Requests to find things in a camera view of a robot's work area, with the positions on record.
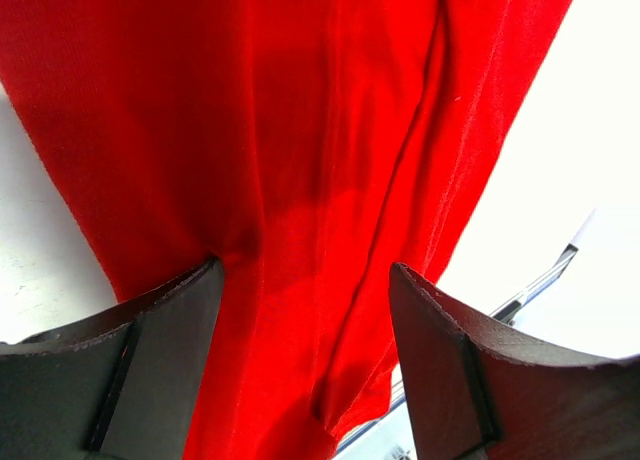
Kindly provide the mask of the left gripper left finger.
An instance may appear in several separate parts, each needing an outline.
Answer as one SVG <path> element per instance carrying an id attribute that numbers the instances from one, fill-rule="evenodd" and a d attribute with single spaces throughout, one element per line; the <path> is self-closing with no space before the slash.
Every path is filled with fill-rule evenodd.
<path id="1" fill-rule="evenodd" d="M 178 459 L 216 325 L 210 260 L 138 298 L 1 347 L 5 459 Z"/>

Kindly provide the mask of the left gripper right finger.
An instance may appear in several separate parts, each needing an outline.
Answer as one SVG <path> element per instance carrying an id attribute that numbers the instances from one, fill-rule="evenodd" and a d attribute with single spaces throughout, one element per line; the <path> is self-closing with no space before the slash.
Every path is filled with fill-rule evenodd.
<path id="1" fill-rule="evenodd" d="M 390 305 L 421 459 L 635 459 L 639 361 L 515 330 L 404 264 Z"/>

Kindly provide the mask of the red t-shirt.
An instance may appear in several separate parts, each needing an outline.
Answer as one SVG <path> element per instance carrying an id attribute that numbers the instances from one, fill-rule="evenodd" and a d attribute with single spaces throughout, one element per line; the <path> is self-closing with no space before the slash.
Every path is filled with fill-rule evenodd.
<path id="1" fill-rule="evenodd" d="M 437 280 L 572 0 L 1 0 L 1 81 L 119 300 L 219 258 L 184 455 L 382 415 L 389 269 Z"/>

